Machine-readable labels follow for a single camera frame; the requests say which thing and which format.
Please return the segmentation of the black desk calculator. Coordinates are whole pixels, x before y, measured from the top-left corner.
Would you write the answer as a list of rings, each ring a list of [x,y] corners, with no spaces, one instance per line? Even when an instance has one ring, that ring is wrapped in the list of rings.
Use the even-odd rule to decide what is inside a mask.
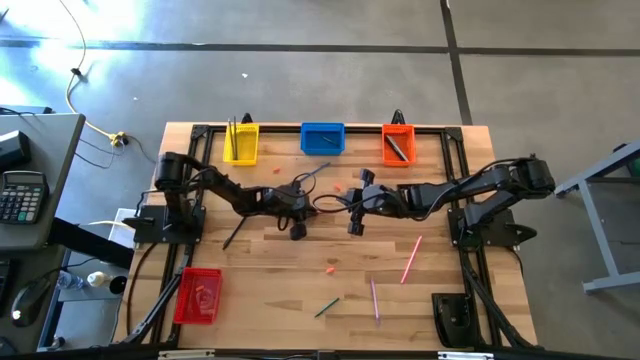
[[[0,188],[0,223],[31,225],[38,221],[49,195],[44,173],[6,171]]]

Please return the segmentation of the black diagonal strut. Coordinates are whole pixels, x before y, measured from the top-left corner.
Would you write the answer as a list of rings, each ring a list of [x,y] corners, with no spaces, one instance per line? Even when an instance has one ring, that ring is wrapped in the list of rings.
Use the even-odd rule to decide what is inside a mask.
[[[136,327],[128,334],[120,344],[141,344],[156,320],[164,315],[170,298],[176,292],[181,282],[181,274],[174,274],[169,284],[162,290],[155,304],[151,307],[147,315],[139,322]]]

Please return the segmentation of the black computer mouse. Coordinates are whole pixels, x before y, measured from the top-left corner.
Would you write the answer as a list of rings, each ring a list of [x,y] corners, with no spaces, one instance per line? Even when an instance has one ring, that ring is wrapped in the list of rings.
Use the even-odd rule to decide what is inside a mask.
[[[15,327],[27,327],[35,322],[50,286],[47,278],[40,277],[29,281],[18,292],[11,306],[11,323]]]

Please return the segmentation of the black desk beam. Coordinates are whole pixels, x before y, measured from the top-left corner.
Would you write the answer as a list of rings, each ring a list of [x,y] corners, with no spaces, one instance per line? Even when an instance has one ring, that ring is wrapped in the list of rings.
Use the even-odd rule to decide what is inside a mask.
[[[62,245],[123,269],[130,268],[134,256],[133,249],[59,218],[53,219],[47,243]]]

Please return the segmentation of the silver metal bracket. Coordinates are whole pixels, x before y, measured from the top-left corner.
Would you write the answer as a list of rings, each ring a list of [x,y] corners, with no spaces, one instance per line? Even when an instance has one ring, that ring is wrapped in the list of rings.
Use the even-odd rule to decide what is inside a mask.
[[[160,351],[157,360],[213,360],[214,358],[215,351],[212,349],[179,349]]]
[[[493,353],[439,351],[438,360],[495,360]]]

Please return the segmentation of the yellow plastic basket bin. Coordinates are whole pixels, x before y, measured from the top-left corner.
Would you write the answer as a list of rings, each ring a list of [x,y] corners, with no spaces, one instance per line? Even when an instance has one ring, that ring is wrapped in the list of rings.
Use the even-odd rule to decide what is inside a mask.
[[[255,123],[238,124],[238,156],[239,160],[232,161],[230,154],[229,132],[226,128],[223,161],[233,166],[254,166],[257,163],[260,126]]]

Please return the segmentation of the dark teal pen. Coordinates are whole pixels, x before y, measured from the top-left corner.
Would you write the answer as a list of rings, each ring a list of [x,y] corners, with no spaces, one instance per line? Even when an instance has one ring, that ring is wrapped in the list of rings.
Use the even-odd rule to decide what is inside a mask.
[[[402,160],[402,161],[407,161],[408,158],[406,156],[406,154],[402,151],[402,149],[399,147],[399,145],[396,143],[396,141],[394,140],[394,138],[390,135],[386,135],[386,141],[389,144],[389,146],[392,148],[392,150],[394,151],[394,153]]]

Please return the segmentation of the black plastic cradle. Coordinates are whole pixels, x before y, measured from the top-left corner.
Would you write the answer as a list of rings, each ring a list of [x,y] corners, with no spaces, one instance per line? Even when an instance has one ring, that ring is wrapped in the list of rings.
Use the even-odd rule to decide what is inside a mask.
[[[472,348],[480,339],[478,318],[471,297],[464,293],[432,295],[436,332],[446,348]]]

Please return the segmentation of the orange plastic basket bin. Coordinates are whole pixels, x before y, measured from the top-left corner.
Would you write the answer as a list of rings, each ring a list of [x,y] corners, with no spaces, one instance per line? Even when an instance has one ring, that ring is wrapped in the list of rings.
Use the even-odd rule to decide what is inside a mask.
[[[409,161],[402,161],[386,141],[386,135],[404,135],[407,137]],[[382,161],[385,166],[407,167],[416,162],[416,138],[413,125],[384,124],[382,126]]]

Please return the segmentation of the purple translucent pen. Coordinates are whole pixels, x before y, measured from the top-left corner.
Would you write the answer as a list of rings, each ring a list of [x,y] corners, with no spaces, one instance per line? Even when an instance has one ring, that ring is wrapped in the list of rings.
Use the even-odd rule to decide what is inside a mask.
[[[373,311],[374,311],[374,321],[375,321],[376,327],[379,327],[381,325],[381,317],[380,317],[380,311],[379,311],[376,284],[373,277],[370,278],[369,281],[370,281],[370,290],[371,290],[371,297],[372,297],[372,304],[373,304]]]

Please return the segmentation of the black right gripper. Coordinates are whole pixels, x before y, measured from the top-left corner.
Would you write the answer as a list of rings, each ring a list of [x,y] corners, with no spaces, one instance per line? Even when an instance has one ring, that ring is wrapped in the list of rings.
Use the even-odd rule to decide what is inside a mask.
[[[348,233],[362,235],[365,225],[363,218],[366,214],[388,215],[394,212],[393,202],[396,194],[383,185],[374,184],[375,174],[369,169],[360,171],[360,188],[350,188],[345,194],[347,201],[358,201],[344,207],[350,213]]]

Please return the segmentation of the pink pen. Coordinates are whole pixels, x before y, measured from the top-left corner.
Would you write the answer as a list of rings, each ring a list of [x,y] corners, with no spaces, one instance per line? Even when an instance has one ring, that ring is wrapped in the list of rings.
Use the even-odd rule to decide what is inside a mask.
[[[414,246],[413,246],[413,248],[412,248],[411,255],[410,255],[410,257],[408,258],[408,261],[407,261],[406,266],[405,266],[405,268],[404,268],[404,271],[403,271],[403,273],[402,273],[402,277],[401,277],[401,280],[400,280],[400,284],[405,284],[405,283],[406,283],[406,281],[407,281],[407,278],[408,278],[409,272],[410,272],[410,270],[411,270],[411,266],[412,266],[413,262],[415,261],[415,257],[416,257],[416,254],[417,254],[417,252],[418,252],[419,248],[420,248],[420,245],[421,245],[422,239],[423,239],[423,236],[422,236],[422,235],[420,235],[420,236],[417,238],[417,240],[416,240],[416,242],[415,242],[415,244],[414,244]]]

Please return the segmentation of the black keyboard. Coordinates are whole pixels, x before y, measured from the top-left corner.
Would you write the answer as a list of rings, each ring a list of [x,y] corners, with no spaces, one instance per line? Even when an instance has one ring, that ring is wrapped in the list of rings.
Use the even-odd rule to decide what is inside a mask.
[[[0,313],[9,294],[12,268],[11,259],[0,259]]]

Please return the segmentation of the green Madisi crayon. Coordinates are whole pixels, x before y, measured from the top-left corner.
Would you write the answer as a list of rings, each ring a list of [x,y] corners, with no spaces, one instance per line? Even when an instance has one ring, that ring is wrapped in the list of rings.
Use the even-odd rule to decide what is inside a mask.
[[[336,305],[341,299],[339,297],[336,297],[334,299],[332,299],[331,301],[329,301],[326,305],[324,305],[315,315],[314,318],[318,318],[320,316],[322,316],[326,311],[328,311],[331,307],[333,307],[334,305]]]

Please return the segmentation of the black aluminium table frame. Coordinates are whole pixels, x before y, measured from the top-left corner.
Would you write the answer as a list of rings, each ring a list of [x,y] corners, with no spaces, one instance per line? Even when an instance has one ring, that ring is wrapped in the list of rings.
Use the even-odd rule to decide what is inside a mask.
[[[417,161],[408,168],[383,165],[381,130],[351,130],[346,149],[337,157],[311,157],[300,148],[294,126],[262,126],[258,161],[253,167],[222,162],[224,137],[217,134],[211,161],[245,185],[278,185],[294,176],[331,165],[312,180],[326,213],[311,220],[299,241],[279,231],[271,218],[244,223],[230,246],[222,245],[240,222],[231,207],[212,194],[204,203],[207,221],[193,263],[220,269],[220,309],[211,325],[186,325],[182,348],[296,350],[436,350],[440,342],[433,321],[434,293],[463,287],[459,258],[450,242],[444,212],[428,220],[365,219],[362,236],[347,232],[349,217],[333,202],[342,190],[357,186],[363,168],[387,185],[446,180],[449,174],[477,170],[494,159],[489,131],[465,126],[455,140],[431,127],[419,127]],[[273,169],[279,167],[278,174]],[[407,281],[402,273],[417,238],[423,239]],[[333,274],[326,269],[335,268]],[[376,284],[381,325],[376,327],[370,278]],[[329,301],[341,300],[322,316],[314,315]]]

